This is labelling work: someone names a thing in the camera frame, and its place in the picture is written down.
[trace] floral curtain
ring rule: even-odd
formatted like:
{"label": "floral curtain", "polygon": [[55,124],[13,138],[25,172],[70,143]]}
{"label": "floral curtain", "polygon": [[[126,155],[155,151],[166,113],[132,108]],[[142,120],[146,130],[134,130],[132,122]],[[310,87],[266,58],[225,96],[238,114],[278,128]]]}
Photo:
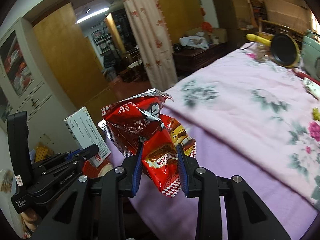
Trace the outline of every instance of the floral curtain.
{"label": "floral curtain", "polygon": [[165,91],[177,83],[172,44],[158,0],[123,0],[152,87]]}

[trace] yellow frying pan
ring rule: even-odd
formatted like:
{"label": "yellow frying pan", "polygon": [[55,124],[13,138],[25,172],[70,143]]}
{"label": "yellow frying pan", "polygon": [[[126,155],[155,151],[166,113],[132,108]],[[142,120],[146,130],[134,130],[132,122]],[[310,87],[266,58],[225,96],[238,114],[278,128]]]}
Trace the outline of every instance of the yellow frying pan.
{"label": "yellow frying pan", "polygon": [[300,59],[296,41],[287,34],[276,34],[271,41],[254,34],[247,34],[249,41],[260,42],[270,47],[275,61],[283,67],[293,67]]}

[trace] cabinet glass window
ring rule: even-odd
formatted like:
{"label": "cabinet glass window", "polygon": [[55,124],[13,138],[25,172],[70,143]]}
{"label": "cabinet glass window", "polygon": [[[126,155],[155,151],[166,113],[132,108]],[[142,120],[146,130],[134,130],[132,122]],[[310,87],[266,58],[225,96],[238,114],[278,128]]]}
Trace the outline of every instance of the cabinet glass window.
{"label": "cabinet glass window", "polygon": [[7,97],[2,91],[2,88],[0,87],[0,117],[3,122],[7,120],[8,115],[10,114],[12,110],[12,106],[10,105]]}
{"label": "cabinet glass window", "polygon": [[33,76],[23,58],[15,31],[1,46],[0,56],[14,91],[21,97],[33,82]]}

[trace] white cabinet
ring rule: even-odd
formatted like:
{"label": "white cabinet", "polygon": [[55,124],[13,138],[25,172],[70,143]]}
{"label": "white cabinet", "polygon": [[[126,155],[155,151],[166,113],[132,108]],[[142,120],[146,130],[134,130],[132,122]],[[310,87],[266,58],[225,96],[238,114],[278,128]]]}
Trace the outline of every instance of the white cabinet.
{"label": "white cabinet", "polygon": [[23,18],[0,40],[0,126],[7,117],[27,111],[29,150],[39,141],[54,152],[77,149],[63,119],[76,111],[51,72],[31,24]]}

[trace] cartoon face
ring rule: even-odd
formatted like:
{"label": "cartoon face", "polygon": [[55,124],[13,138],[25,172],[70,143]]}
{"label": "cartoon face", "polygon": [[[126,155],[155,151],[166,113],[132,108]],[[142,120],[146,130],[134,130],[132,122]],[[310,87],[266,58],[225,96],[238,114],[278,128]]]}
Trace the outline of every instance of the cartoon face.
{"label": "cartoon face", "polygon": [[191,137],[187,134],[186,130],[182,125],[171,131],[171,138],[174,146],[176,147],[179,143],[186,144]]}

